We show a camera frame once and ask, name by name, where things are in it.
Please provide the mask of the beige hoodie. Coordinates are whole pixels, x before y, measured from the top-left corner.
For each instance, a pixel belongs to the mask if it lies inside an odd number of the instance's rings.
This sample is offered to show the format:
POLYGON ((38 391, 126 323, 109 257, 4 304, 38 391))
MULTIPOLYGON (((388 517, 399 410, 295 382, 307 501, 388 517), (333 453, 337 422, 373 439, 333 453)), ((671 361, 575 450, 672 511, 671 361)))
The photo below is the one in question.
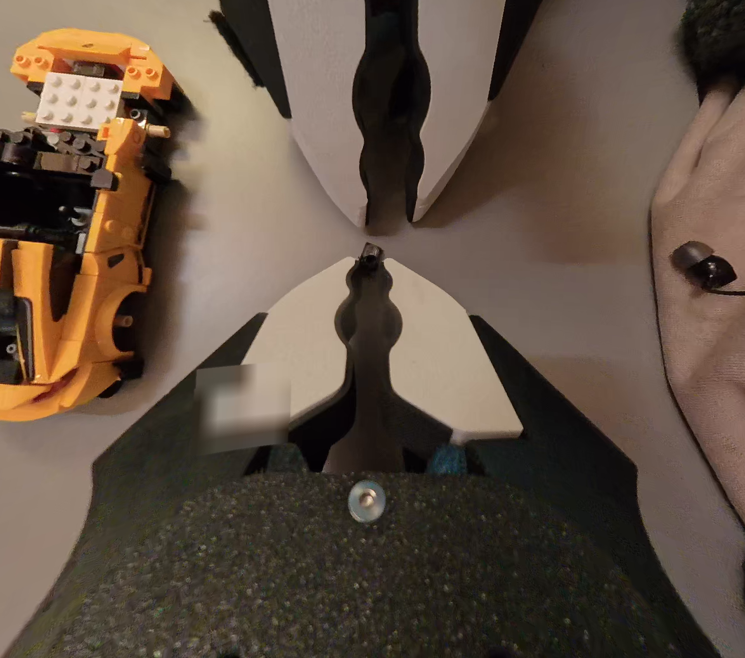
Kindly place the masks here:
POLYGON ((673 258, 688 242, 707 245, 743 291, 744 93, 734 81, 705 94, 653 197, 650 239, 667 381, 743 521, 744 298, 705 291, 673 258))

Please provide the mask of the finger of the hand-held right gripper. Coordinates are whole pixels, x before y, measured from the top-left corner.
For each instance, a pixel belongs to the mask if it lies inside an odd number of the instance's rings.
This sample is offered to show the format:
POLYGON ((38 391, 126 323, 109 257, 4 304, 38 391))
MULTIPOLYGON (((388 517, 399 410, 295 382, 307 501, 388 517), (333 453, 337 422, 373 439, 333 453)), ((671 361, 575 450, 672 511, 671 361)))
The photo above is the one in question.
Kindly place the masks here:
POLYGON ((294 140, 326 194, 357 227, 367 218, 364 135, 353 94, 366 50, 366 0, 267 0, 294 140))
POLYGON ((413 223, 451 180, 489 108, 506 1, 417 0, 416 39, 430 94, 418 132, 423 170, 410 214, 413 223))

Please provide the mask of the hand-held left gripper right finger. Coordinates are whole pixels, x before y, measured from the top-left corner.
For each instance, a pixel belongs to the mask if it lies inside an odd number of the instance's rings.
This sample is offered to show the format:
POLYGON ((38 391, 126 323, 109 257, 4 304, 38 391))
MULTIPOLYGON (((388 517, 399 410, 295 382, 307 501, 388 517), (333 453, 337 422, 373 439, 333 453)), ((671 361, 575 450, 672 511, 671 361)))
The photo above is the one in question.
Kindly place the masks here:
POLYGON ((467 311, 396 260, 385 260, 402 328, 390 350, 390 383, 452 437, 518 437, 520 421, 467 311))

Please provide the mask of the orange lego car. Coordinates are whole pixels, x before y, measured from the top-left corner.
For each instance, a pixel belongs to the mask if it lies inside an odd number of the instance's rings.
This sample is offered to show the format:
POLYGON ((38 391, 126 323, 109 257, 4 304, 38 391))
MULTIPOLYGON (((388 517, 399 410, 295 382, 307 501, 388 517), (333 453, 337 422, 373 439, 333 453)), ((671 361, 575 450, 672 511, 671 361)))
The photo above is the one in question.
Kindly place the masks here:
POLYGON ((38 100, 1 142, 1 420, 23 423, 142 375, 144 249, 187 101, 154 50, 121 33, 42 32, 10 71, 38 100))

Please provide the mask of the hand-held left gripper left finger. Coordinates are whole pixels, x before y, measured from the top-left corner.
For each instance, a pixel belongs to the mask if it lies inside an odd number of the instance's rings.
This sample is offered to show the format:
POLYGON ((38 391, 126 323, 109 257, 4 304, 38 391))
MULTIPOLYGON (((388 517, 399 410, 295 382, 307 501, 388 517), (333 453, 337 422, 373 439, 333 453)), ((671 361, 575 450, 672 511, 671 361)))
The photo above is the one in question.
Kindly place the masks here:
POLYGON ((345 385, 347 347, 338 310, 349 298, 348 256, 300 283, 273 305, 244 357, 245 365, 280 364, 290 383, 290 423, 300 423, 345 385))

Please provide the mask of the black earbud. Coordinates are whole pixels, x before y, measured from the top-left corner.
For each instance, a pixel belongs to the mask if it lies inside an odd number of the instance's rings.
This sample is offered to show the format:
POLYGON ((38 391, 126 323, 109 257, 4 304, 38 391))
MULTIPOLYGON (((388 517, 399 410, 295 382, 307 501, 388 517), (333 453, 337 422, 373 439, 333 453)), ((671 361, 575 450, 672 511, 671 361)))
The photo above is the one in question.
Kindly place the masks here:
POLYGON ((680 244, 670 254, 670 261, 677 272, 703 291, 724 295, 743 294, 728 288, 738 279, 731 263, 703 242, 692 240, 680 244))

